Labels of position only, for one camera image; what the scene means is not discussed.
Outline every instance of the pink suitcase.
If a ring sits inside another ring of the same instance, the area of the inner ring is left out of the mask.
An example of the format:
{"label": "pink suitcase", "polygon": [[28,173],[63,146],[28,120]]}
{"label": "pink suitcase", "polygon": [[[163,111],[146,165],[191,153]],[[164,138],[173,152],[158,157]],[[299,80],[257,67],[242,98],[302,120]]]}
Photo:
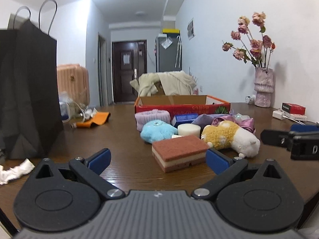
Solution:
{"label": "pink suitcase", "polygon": [[90,104],[89,72],[79,64],[57,66],[59,94],[67,92],[78,104]]}

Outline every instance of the wooden table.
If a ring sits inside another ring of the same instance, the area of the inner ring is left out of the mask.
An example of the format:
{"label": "wooden table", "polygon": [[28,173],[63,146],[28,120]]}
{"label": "wooden table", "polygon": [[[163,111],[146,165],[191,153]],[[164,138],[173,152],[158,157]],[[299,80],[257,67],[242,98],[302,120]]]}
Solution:
{"label": "wooden table", "polygon": [[[264,129],[289,130],[292,122],[272,117],[273,109],[263,109],[245,103],[234,103],[232,109],[255,118],[256,136]],[[65,128],[54,144],[49,157],[57,163],[65,163],[76,156],[87,158],[102,148],[112,152],[111,165],[105,171],[106,178],[120,189],[129,190],[186,190],[188,193],[214,177],[206,164],[164,174],[152,156],[152,147],[144,143],[136,130],[133,105],[115,105],[103,109],[111,112],[109,122],[92,129]],[[229,157],[237,156],[232,150],[224,150]],[[293,161],[284,148],[261,145],[259,155],[250,159],[262,163],[267,158],[276,159],[286,171],[311,212],[319,195],[318,161]],[[19,165],[20,161],[7,161],[5,168]],[[39,159],[32,159],[34,164]],[[27,176],[0,186],[0,207],[15,226],[19,226],[12,206]]]}

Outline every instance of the beige cloth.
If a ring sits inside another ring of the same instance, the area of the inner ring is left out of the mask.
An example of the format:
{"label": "beige cloth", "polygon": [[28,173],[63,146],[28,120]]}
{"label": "beige cloth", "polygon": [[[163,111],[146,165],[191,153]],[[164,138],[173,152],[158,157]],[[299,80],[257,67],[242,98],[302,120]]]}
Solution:
{"label": "beige cloth", "polygon": [[145,73],[130,82],[138,91],[138,96],[155,95],[158,90],[155,83],[161,82],[166,95],[192,95],[196,83],[184,71]]}

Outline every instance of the blue gripper pad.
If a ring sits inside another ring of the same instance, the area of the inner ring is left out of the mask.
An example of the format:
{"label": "blue gripper pad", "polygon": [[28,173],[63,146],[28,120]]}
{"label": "blue gripper pad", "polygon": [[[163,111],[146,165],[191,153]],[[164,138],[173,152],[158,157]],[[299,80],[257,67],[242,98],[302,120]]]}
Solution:
{"label": "blue gripper pad", "polygon": [[221,152],[211,148],[206,152],[206,163],[215,174],[219,175],[229,168],[234,161],[223,155]]}
{"label": "blue gripper pad", "polygon": [[85,161],[85,165],[97,175],[100,175],[110,163],[111,151],[108,148],[102,149]]}
{"label": "blue gripper pad", "polygon": [[319,132],[319,125],[299,125],[299,124],[293,124],[290,128],[290,131],[296,131],[296,132],[313,132],[318,131]]}

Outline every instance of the red box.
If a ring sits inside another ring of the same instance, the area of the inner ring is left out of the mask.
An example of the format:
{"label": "red box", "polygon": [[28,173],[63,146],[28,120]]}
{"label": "red box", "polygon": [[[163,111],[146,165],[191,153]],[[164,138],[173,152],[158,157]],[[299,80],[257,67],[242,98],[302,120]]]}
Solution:
{"label": "red box", "polygon": [[283,111],[288,112],[290,114],[305,115],[306,113],[306,108],[298,104],[283,103],[281,108]]}
{"label": "red box", "polygon": [[135,101],[135,113],[165,110],[170,113],[171,120],[182,114],[227,114],[230,103],[209,95],[174,95],[138,97]]}

